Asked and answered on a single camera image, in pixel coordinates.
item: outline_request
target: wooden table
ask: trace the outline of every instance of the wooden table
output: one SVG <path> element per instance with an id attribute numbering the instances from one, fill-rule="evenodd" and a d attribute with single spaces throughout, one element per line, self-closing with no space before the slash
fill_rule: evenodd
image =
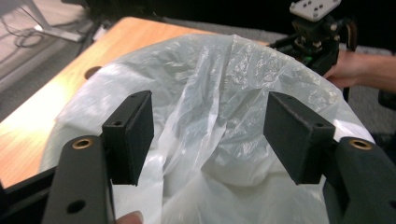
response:
<path id="1" fill-rule="evenodd" d="M 86 81 L 84 75 L 133 50 L 201 30 L 125 18 L 0 123 L 0 180 L 9 187 L 37 174 L 57 115 Z"/>

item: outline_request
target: cable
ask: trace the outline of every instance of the cable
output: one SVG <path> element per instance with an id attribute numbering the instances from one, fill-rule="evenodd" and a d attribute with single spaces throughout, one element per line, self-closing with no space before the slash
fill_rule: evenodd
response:
<path id="1" fill-rule="evenodd" d="M 345 26 L 347 28 L 347 42 L 346 48 L 351 51 L 355 51 L 358 47 L 358 26 L 355 20 L 345 20 Z M 349 100 L 349 87 L 343 89 L 344 100 Z"/>
<path id="2" fill-rule="evenodd" d="M 35 17 L 33 17 L 28 11 L 26 11 L 23 7 L 20 7 L 20 9 L 22 9 L 30 18 L 32 18 L 35 22 L 37 22 L 37 24 L 40 24 L 40 22 L 38 22 Z"/>
<path id="3" fill-rule="evenodd" d="M 97 19 L 93 21 L 93 25 L 91 29 L 85 34 L 84 39 L 81 41 L 81 46 L 78 50 L 77 56 L 83 52 L 85 49 L 87 49 L 92 43 L 93 43 L 93 36 L 96 32 L 96 30 L 100 27 L 101 25 L 101 20 Z"/>
<path id="4" fill-rule="evenodd" d="M 33 19 L 35 22 L 37 22 L 39 24 L 39 22 L 27 11 L 25 10 L 23 7 L 20 7 L 21 10 L 23 10 L 31 19 Z M 68 26 L 68 25 L 73 25 L 76 23 L 81 23 L 83 21 L 87 21 L 88 18 L 85 18 L 83 20 L 76 20 L 76 21 L 70 21 L 70 22 L 65 22 L 65 23 L 58 23 L 58 24 L 54 24 L 51 25 L 52 27 L 62 27 L 62 26 Z M 7 34 L 5 35 L 1 35 L 0 36 L 0 40 L 4 39 L 10 35 L 14 35 L 15 39 L 13 41 L 14 46 L 16 47 L 11 53 L 9 53 L 5 58 L 3 58 L 0 61 L 1 63 L 4 63 L 5 61 L 9 60 L 10 58 L 12 58 L 19 50 L 20 48 L 33 48 L 39 44 L 41 44 L 44 40 L 44 35 L 42 33 L 39 33 L 36 29 L 34 28 L 27 28 L 27 29 L 23 29 L 23 30 L 19 30 L 16 29 L 14 27 L 9 26 L 5 20 L 3 19 L 3 17 L 0 17 L 0 21 L 1 23 L 4 25 Z M 37 40 L 31 44 L 27 44 L 27 40 L 29 38 L 35 37 L 37 38 Z"/>

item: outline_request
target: floor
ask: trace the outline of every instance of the floor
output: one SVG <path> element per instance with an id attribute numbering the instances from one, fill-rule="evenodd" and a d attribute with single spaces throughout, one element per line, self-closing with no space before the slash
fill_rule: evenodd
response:
<path id="1" fill-rule="evenodd" d="M 59 29 L 88 35 L 92 21 L 81 6 L 61 0 L 34 1 L 47 22 Z M 0 20 L 0 120 L 44 86 L 89 44 L 35 31 L 32 11 L 17 7 Z"/>
<path id="2" fill-rule="evenodd" d="M 61 0 L 34 1 L 47 22 L 75 32 L 86 22 L 85 9 Z M 29 71 L 64 47 L 65 40 L 36 32 L 32 11 L 20 6 L 3 15 L 0 24 L 0 92 L 23 78 Z"/>

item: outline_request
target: white plastic bag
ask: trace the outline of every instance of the white plastic bag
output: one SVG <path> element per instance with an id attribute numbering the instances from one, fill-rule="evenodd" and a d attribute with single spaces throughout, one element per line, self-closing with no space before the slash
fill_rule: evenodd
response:
<path id="1" fill-rule="evenodd" d="M 337 127 L 337 140 L 373 141 L 342 93 L 291 57 L 236 35 L 183 35 L 91 77 L 59 115 L 41 170 L 70 139 L 100 134 L 123 99 L 144 90 L 153 92 L 155 136 L 139 186 L 114 186 L 117 217 L 140 210 L 145 223 L 328 223 L 322 185 L 295 186 L 262 134 L 269 91 L 314 109 Z"/>

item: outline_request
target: finger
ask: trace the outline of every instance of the finger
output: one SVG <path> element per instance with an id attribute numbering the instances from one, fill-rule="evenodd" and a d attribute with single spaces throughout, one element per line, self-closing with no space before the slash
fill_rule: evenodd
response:
<path id="1" fill-rule="evenodd" d="M 335 65 L 333 65 L 333 66 L 329 69 L 329 71 L 326 72 L 326 74 L 325 74 L 323 77 L 324 77 L 324 78 L 330 77 L 330 76 L 334 73 L 334 71 L 335 71 Z"/>
<path id="2" fill-rule="evenodd" d="M 355 84 L 351 78 L 328 77 L 327 80 L 338 88 L 351 87 Z"/>
<path id="3" fill-rule="evenodd" d="M 134 211 L 117 219 L 117 224 L 143 224 L 143 215 L 140 211 Z"/>

